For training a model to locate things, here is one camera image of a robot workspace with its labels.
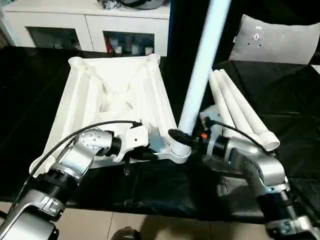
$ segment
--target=floor tile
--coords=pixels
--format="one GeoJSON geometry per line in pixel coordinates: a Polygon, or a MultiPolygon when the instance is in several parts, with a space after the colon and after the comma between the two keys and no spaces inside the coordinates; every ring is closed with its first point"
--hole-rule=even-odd
{"type": "Polygon", "coordinates": [[[265,226],[238,222],[211,222],[212,240],[271,240],[265,226]]]}
{"type": "MultiPolygon", "coordinates": [[[[8,213],[11,207],[11,202],[0,201],[0,211],[8,213]]],[[[4,219],[0,218],[0,224],[4,222],[4,219]]]]}
{"type": "Polygon", "coordinates": [[[140,231],[143,240],[210,240],[210,224],[195,219],[113,213],[108,240],[125,227],[140,231]]]}
{"type": "Polygon", "coordinates": [[[66,209],[57,222],[59,240],[106,240],[112,212],[66,209]]]}

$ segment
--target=cabinet door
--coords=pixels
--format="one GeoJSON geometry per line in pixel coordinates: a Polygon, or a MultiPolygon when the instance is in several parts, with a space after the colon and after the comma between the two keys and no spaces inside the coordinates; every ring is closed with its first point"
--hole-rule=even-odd
{"type": "Polygon", "coordinates": [[[5,17],[21,47],[94,50],[84,15],[6,12],[5,17]]]}
{"type": "Polygon", "coordinates": [[[120,46],[122,52],[128,55],[145,55],[152,51],[167,56],[169,19],[101,15],[85,17],[96,52],[107,52],[109,47],[120,46]]]}

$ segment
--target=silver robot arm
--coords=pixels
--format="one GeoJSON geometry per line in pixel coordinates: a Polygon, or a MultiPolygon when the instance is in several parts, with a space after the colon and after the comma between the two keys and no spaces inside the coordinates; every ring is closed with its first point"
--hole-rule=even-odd
{"type": "Polygon", "coordinates": [[[81,133],[73,146],[62,152],[46,174],[37,177],[37,185],[21,199],[0,226],[0,240],[56,240],[55,222],[66,203],[90,169],[96,155],[115,156],[148,145],[148,131],[141,125],[118,137],[100,129],[81,133]]]}
{"type": "Polygon", "coordinates": [[[243,174],[263,212],[270,237],[320,240],[319,229],[304,212],[295,209],[284,167],[278,159],[245,140],[221,136],[217,141],[222,145],[219,144],[220,149],[213,148],[213,154],[243,174]]]}
{"type": "Polygon", "coordinates": [[[285,169],[274,155],[249,140],[217,136],[209,130],[217,126],[210,119],[202,123],[204,132],[201,136],[189,136],[176,129],[170,129],[169,134],[199,154],[212,157],[205,161],[212,170],[223,165],[241,174],[255,195],[270,237],[276,240],[320,240],[319,229],[312,225],[305,211],[294,207],[285,169]]]}

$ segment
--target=white pillow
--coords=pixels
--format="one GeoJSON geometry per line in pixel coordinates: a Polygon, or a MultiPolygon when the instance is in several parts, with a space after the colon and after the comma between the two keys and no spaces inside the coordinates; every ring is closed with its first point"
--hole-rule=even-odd
{"type": "Polygon", "coordinates": [[[319,35],[319,23],[269,24],[244,14],[229,59],[308,64],[316,51],[319,35]]]}

